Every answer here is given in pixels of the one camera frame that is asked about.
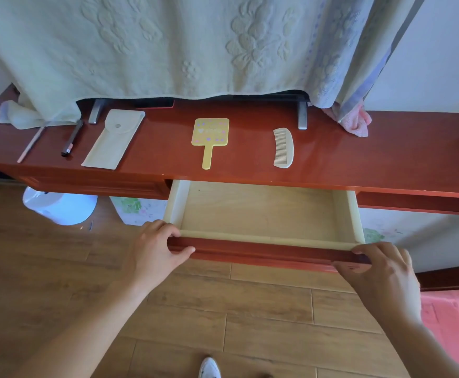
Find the person's right hand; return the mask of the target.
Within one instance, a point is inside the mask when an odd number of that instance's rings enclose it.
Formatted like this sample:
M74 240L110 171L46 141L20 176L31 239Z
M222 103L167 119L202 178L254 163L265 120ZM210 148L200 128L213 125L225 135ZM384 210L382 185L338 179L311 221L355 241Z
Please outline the person's right hand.
M371 261L364 283L349 285L376 321L391 313L421 313L420 284L407 250L376 242L356 246L352 253Z

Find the person's left hand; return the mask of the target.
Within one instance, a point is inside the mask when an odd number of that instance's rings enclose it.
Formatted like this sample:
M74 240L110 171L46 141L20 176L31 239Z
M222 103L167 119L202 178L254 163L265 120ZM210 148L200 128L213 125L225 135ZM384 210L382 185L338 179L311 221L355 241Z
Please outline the person's left hand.
M170 263L167 241L171 237L180 237L180 230L173 224L163 220L144 223L125 261L127 285L146 295L183 264Z

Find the red wooden drawer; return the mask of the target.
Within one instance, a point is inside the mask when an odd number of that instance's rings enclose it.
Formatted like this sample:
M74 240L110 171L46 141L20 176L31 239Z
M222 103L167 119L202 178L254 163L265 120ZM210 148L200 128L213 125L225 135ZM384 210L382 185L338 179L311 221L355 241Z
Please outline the red wooden drawer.
M194 258L306 271L369 264L354 191L174 180L163 217L171 250Z

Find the person's left forearm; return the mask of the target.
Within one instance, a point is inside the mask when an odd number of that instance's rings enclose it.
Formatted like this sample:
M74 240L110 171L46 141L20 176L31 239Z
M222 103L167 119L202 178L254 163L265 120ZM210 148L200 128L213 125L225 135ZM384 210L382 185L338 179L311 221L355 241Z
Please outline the person's left forearm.
M91 378L127 320L166 276L113 282L71 325L12 378Z

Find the person's right forearm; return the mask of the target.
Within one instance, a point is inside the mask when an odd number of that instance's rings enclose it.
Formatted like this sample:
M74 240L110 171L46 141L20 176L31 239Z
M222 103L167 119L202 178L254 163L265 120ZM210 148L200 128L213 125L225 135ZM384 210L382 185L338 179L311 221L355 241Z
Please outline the person's right forearm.
M443 349L417 313L377 319L410 378L459 378L459 364Z

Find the white floral board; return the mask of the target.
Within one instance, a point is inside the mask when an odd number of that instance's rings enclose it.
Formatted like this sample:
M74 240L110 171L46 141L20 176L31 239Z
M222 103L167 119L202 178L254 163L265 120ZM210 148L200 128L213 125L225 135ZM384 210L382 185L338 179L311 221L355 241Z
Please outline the white floral board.
M132 197L110 197L110 200L123 223L133 226L162 220L168 203L161 199Z
M459 215L359 208L367 243L409 251L416 273L459 267Z

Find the red wooden desk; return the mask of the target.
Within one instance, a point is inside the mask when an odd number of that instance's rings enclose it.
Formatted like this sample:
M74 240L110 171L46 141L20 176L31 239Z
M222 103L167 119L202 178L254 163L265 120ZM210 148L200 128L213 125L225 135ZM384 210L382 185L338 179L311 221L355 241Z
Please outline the red wooden desk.
M9 86L2 102L15 99ZM36 190L85 195L168 199L172 180L354 190L363 208L459 214L459 114L371 112L367 138L346 132L317 108L308 108L307 130L297 129L292 103L176 101L145 109L116 170L82 166L104 128L106 106L85 125L69 157L61 151L72 126L48 127L21 164L17 159L35 129L0 124L0 171ZM202 169L202 146L191 145L195 120L228 118L226 146L216 146ZM287 128L295 147L289 168L273 166L273 131Z

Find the person's white shoe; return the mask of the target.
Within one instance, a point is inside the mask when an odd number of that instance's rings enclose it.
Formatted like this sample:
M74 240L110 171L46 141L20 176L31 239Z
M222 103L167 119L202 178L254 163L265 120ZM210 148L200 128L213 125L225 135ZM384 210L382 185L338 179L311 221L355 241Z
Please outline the person's white shoe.
M205 357L201 363L198 378L221 378L220 368L212 357Z

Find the yellow hand mirror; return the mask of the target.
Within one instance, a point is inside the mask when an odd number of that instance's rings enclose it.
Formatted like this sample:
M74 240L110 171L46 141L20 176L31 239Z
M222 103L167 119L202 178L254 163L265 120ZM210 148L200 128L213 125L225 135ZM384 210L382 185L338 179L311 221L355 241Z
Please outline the yellow hand mirror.
M195 120L191 145L204 148L202 169L210 169L214 147L228 144L229 124L228 118L198 118Z

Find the pink sheet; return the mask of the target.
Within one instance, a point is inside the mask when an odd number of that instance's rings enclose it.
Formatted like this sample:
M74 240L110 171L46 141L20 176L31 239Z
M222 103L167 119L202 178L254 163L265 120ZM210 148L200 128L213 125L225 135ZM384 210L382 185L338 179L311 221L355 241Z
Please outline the pink sheet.
M459 290L422 292L421 303L425 326L459 363Z

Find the beige snap pouch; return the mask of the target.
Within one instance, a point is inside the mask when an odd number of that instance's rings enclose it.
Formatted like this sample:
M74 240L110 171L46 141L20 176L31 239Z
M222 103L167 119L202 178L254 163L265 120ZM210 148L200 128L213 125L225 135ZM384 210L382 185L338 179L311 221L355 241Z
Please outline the beige snap pouch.
M81 165L115 170L144 118L144 111L111 109L103 131Z

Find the cream comb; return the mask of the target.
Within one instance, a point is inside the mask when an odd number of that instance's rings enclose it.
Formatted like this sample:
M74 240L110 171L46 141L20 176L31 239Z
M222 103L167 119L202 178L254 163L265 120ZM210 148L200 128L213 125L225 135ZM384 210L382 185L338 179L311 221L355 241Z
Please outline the cream comb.
M293 163L295 147L291 132L287 128L277 128L273 131L275 138L275 159L273 166L286 169Z

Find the pink cloth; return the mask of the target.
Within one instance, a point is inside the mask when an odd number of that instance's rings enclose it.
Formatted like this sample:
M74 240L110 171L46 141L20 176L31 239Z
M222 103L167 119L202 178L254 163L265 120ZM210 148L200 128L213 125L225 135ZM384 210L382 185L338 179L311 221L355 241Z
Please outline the pink cloth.
M322 109L322 111L343 127L346 132L360 138L368 137L368 126L371 124L372 119L370 114L365 111L363 101L360 101L343 117L341 117L337 104L333 105L331 108Z

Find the black makeup pen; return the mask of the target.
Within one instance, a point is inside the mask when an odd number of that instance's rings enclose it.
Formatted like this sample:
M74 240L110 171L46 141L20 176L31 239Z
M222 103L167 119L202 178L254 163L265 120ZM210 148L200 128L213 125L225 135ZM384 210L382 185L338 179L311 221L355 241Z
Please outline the black makeup pen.
M78 136L78 133L79 131L81 130L81 128L83 127L84 125L84 121L83 120L78 120L75 124L75 127L67 141L67 143L63 146L63 149L62 149L62 152L61 152L61 156L63 158L66 158L68 157L70 154L71 154L71 151L74 147L74 144L75 144L75 141L77 139L77 136Z

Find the black television with grey feet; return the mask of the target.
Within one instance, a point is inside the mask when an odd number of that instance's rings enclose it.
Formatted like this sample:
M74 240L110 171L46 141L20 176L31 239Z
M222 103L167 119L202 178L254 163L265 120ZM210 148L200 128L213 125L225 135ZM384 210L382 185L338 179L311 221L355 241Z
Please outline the black television with grey feet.
M147 97L138 99L125 99L133 108L173 108L176 101L184 100L180 97ZM88 115L88 124L97 124L105 107L113 104L116 99L97 98L94 99L92 108ZM244 102L291 102L297 107L298 129L306 130L308 127L307 107L310 99L306 92L300 90L289 90L272 94L227 94L202 99L202 101L244 101Z

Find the thin pink pencil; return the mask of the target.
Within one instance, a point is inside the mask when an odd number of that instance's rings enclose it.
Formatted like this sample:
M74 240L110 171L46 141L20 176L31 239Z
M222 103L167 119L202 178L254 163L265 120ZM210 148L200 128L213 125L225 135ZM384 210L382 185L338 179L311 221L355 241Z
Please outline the thin pink pencil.
M18 164L21 164L23 162L23 160L25 159L25 157L28 155L28 153L31 151L31 149L33 148L34 144L37 142L37 140L40 138L40 136L44 132L44 130L46 128L46 124L47 124L47 122L37 130L35 135L32 137L30 142L27 144L27 146L25 147L25 149L23 150L23 152L21 153L21 155L17 159L17 163Z

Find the blue striped white cloth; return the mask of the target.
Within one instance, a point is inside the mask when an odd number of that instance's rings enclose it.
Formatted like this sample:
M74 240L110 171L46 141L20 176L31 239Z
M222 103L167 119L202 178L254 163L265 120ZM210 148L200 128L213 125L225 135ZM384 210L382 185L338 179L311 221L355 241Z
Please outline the blue striped white cloth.
M304 76L312 106L341 117L365 98L425 0L320 0Z

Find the pale green embossed towel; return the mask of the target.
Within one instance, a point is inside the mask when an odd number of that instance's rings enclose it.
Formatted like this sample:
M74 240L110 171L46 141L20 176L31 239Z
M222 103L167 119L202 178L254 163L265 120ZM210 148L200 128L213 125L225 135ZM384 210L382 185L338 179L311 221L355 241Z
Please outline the pale green embossed towel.
M19 104L75 122L84 99L305 91L320 0L0 0Z

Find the white crumpled cloth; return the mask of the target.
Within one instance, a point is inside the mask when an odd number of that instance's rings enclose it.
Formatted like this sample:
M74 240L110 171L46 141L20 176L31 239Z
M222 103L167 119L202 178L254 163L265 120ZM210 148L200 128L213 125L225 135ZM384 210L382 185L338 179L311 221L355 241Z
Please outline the white crumpled cloth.
M0 105L0 124L9 124L18 130L26 130L41 127L45 123L36 110L15 101L4 101Z

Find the dark wooden bed frame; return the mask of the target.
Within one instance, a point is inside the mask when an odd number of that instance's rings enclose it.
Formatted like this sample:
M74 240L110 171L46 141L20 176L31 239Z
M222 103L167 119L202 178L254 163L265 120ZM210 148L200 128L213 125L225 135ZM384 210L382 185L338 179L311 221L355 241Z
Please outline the dark wooden bed frame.
M459 290L459 267L417 273L421 292Z

